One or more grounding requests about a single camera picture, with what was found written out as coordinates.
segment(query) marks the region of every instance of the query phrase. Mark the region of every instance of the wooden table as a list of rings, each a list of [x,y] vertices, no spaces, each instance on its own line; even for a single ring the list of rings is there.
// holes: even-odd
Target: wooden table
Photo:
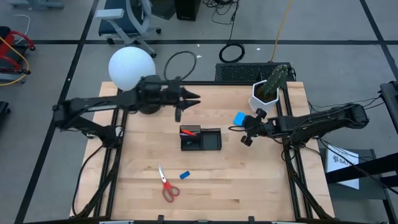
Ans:
[[[288,83],[295,116],[309,113],[303,83]],[[186,86],[201,96],[201,103],[185,110],[181,123],[174,121],[173,107],[152,115],[129,115],[123,143],[112,219],[156,220],[294,220],[286,164],[280,158],[282,146],[269,138],[254,138],[251,147],[240,143],[243,133],[232,132],[238,111],[253,114],[248,100],[251,86]],[[104,82],[100,96],[116,94],[112,82]],[[277,116],[276,108],[267,117]],[[112,111],[96,112],[94,122],[110,124]],[[181,124],[200,124],[203,128],[221,128],[220,151],[182,152],[178,129]],[[85,159],[101,144],[88,141]],[[318,150],[315,140],[307,144]],[[87,163],[83,171],[77,211],[82,210],[98,188],[104,159],[103,149]],[[309,191],[325,211],[334,216],[320,156],[301,150]],[[173,203],[162,196],[157,165],[161,164],[172,185],[181,190]],[[190,171],[180,180],[179,175]],[[297,188],[300,212],[305,217],[301,191]],[[104,214],[108,193],[104,195]]]

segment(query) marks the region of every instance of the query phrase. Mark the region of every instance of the white ball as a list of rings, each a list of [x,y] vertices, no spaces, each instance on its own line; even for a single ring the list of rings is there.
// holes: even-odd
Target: white ball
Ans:
[[[137,47],[123,47],[115,52],[108,66],[112,82],[121,90],[133,89],[141,77],[156,75],[155,62]]]

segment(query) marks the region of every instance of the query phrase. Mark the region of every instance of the blue eraser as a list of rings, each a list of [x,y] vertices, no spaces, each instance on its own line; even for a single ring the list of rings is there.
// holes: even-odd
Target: blue eraser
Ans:
[[[189,175],[190,175],[189,171],[186,171],[185,173],[180,175],[180,178],[184,179],[184,178],[188,177]]]
[[[242,126],[242,124],[243,124],[243,119],[244,119],[245,116],[246,116],[246,115],[245,115],[244,113],[242,113],[242,112],[239,111],[239,112],[237,113],[235,119],[234,119],[234,124],[235,124],[235,125],[238,125],[238,126]]]

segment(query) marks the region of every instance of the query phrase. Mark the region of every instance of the white hexagonal pot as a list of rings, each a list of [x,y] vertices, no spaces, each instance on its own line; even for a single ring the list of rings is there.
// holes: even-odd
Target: white hexagonal pot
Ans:
[[[261,101],[259,98],[257,98],[257,97],[254,96],[254,92],[256,91],[256,86],[261,85],[261,84],[265,83],[266,81],[267,81],[267,80],[264,80],[264,81],[257,82],[257,83],[255,83],[255,84],[253,84],[253,91],[252,91],[252,93],[251,93],[251,97],[250,97],[250,100],[249,100],[249,104],[250,104],[250,107],[251,107],[251,109],[253,110],[253,112],[256,112],[256,110],[257,110],[258,108],[261,108],[262,110],[264,110],[265,112],[268,113],[268,111],[270,111],[271,108],[272,108],[272,107],[276,104],[276,102],[278,102],[278,100],[279,100],[279,88],[278,88],[277,91],[276,91],[276,99],[274,99],[274,100],[272,100],[272,101],[270,101],[270,102],[267,102],[267,103],[264,103],[264,102]]]

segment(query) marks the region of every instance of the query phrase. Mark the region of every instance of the scissors blade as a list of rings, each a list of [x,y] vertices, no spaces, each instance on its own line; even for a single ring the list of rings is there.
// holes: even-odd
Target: scissors blade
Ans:
[[[163,169],[162,169],[162,167],[160,166],[160,164],[157,166],[157,168],[159,169],[160,178],[162,178],[162,182],[163,182],[163,183],[166,183],[166,177],[165,177],[165,175],[164,175],[164,173],[163,173]]]

